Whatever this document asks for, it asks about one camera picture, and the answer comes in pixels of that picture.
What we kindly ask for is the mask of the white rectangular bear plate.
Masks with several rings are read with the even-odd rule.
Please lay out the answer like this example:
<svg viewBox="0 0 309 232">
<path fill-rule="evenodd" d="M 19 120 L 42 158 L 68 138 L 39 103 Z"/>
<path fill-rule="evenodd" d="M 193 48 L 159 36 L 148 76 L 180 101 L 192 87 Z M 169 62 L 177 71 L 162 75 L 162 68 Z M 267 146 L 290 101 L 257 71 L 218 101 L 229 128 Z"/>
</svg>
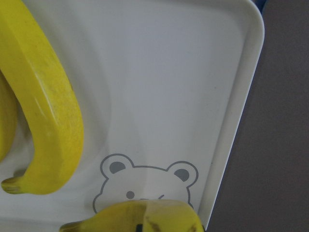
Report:
<svg viewBox="0 0 309 232">
<path fill-rule="evenodd" d="M 84 119 L 49 195 L 0 194 L 3 232 L 56 232 L 125 198 L 189 202 L 208 226 L 264 41 L 250 0 L 27 0 Z"/>
</svg>

